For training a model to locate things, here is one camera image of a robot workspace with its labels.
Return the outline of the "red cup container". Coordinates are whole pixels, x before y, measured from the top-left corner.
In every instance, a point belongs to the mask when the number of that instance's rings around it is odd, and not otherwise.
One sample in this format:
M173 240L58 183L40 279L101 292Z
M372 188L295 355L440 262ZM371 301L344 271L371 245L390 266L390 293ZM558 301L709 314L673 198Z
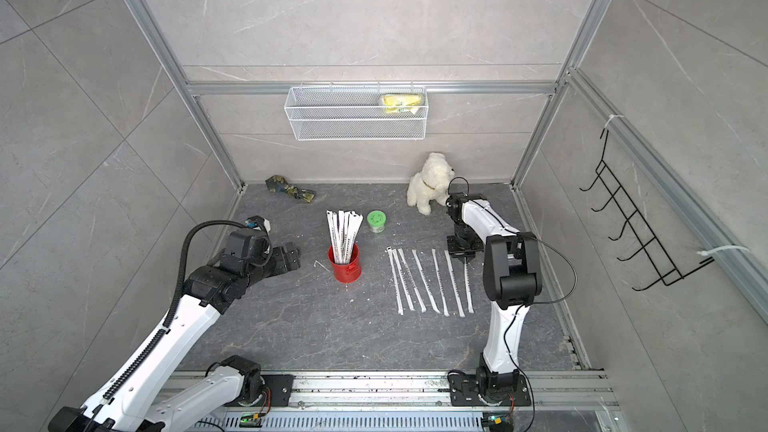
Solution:
M335 279L341 283L353 283L359 279L362 273L362 267L359 259L359 248L355 244L351 253L350 262L347 264L338 264L335 262L333 248L330 247L327 252L328 259L332 266Z

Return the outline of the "bundle of white straws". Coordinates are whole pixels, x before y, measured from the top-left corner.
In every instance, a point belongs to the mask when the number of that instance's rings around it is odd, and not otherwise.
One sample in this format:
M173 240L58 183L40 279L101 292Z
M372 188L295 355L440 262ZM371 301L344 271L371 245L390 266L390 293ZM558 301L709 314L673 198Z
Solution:
M363 222L363 216L355 211L339 210L334 212L328 210L326 218L335 262L347 264L350 262L353 246Z

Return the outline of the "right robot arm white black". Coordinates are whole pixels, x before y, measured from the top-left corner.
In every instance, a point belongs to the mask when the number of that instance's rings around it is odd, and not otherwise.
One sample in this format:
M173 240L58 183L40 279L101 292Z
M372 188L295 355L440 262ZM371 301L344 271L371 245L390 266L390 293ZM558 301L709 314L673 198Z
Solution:
M468 260L483 255L483 290L491 303L488 338L474 375L477 400L530 405L518 350L525 317L543 288L537 237L507 223L481 194L452 193L446 207L454 222L448 253Z

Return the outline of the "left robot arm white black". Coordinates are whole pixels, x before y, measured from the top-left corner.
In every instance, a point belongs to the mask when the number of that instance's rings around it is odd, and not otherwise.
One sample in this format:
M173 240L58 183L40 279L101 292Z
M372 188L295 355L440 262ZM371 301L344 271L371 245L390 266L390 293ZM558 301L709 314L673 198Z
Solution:
M223 405L268 404L260 365L240 356L215 362L172 398L155 399L197 340L250 286L298 269L300 257L292 242L232 241L184 279L175 305L115 375L81 406L61 408L49 430L184 431Z

